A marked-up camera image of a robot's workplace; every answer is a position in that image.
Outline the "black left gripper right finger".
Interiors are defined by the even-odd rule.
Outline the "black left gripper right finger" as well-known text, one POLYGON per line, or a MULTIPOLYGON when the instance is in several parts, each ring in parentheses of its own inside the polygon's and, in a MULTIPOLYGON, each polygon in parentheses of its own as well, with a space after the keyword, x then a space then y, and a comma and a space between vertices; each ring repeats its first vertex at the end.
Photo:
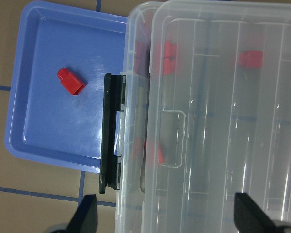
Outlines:
POLYGON ((234 224, 240 233, 282 232, 247 193, 235 193, 234 224))

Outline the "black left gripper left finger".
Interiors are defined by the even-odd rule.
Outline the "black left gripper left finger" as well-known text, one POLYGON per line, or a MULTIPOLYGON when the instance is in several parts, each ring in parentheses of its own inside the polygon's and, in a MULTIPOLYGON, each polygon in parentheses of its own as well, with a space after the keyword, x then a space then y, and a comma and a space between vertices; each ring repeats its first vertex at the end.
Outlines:
POLYGON ((69 222, 68 233, 95 233, 98 227, 97 197, 85 195, 69 222))

